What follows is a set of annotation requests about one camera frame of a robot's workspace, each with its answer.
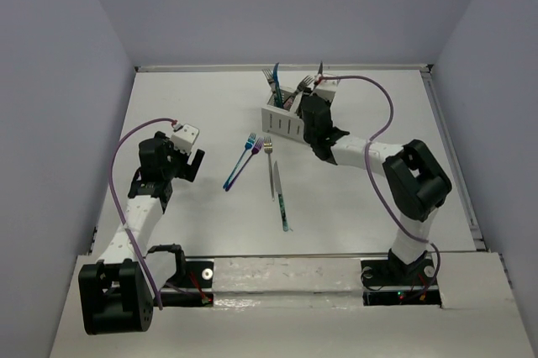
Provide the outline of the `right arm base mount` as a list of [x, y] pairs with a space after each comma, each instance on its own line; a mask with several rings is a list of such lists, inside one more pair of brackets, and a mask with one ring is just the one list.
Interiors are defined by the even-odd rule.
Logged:
[[387, 259], [361, 261], [362, 300], [366, 307], [376, 306], [438, 306], [441, 296], [434, 262], [426, 258], [407, 276], [396, 276]]

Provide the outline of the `silver fork teal marbled handle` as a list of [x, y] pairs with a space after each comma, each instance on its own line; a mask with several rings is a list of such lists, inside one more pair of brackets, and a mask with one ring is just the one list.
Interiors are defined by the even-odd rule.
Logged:
[[269, 87], [271, 88], [273, 105], [275, 107], [279, 107], [280, 104], [279, 104], [279, 100], [278, 100], [278, 96], [277, 96], [277, 88], [276, 88], [275, 80], [273, 78], [272, 71], [269, 70], [269, 69], [263, 69], [262, 73], [264, 74], [264, 76], [266, 78], [266, 81], [267, 81]]

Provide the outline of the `silver knife teal marbled handle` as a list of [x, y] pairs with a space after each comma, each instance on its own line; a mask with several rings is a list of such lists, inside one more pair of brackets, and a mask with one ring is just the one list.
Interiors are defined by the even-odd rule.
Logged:
[[285, 207], [284, 197], [282, 193], [282, 183], [281, 183], [280, 172], [279, 172], [278, 164], [276, 161], [274, 162], [274, 166], [273, 166], [273, 180], [274, 180], [274, 186], [275, 186], [275, 191], [277, 194], [277, 200], [278, 200], [279, 210], [280, 210], [280, 215], [281, 215], [282, 230], [284, 232], [288, 232], [290, 228], [287, 221], [287, 213], [286, 213], [286, 207]]

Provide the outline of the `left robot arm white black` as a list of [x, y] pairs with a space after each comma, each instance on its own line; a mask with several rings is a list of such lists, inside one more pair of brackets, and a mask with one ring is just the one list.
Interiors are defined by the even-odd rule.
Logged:
[[89, 335], [145, 332], [160, 290], [186, 276], [180, 245], [149, 244], [172, 196], [175, 179], [193, 182], [205, 155], [193, 148], [199, 130], [179, 124], [139, 144], [140, 166], [130, 183], [120, 224], [106, 250], [78, 274], [84, 329]]

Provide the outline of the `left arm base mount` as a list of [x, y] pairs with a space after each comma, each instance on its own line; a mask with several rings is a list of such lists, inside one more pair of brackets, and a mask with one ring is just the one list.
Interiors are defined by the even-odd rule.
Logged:
[[178, 274], [161, 289], [164, 308], [211, 308], [214, 304], [214, 259], [187, 258]]

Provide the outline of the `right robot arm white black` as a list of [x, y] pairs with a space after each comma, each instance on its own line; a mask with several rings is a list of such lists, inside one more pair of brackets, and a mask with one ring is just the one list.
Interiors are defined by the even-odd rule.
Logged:
[[423, 141], [391, 145], [377, 140], [393, 122], [393, 100], [373, 79], [356, 79], [369, 82], [382, 92], [388, 101], [387, 122], [366, 140], [353, 136], [334, 126], [331, 101], [309, 89], [298, 106], [303, 139], [320, 160], [367, 172], [373, 191], [398, 226], [388, 252], [388, 277], [397, 284], [405, 284], [417, 275], [426, 256], [436, 211], [445, 203], [452, 184]]

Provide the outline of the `silver fork black riveted handle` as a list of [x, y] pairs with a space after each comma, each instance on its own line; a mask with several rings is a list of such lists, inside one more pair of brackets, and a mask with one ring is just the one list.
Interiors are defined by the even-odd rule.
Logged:
[[296, 87], [295, 91], [289, 97], [296, 97], [299, 93], [309, 89], [309, 85], [314, 82], [312, 76], [306, 76]]

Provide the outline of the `silver fork pink handle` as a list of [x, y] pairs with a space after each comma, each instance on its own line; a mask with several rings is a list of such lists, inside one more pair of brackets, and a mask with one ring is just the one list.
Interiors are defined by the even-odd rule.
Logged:
[[293, 103], [295, 101], [295, 98], [294, 97], [289, 97], [285, 103], [283, 104], [283, 108], [286, 109], [286, 110], [290, 110]]

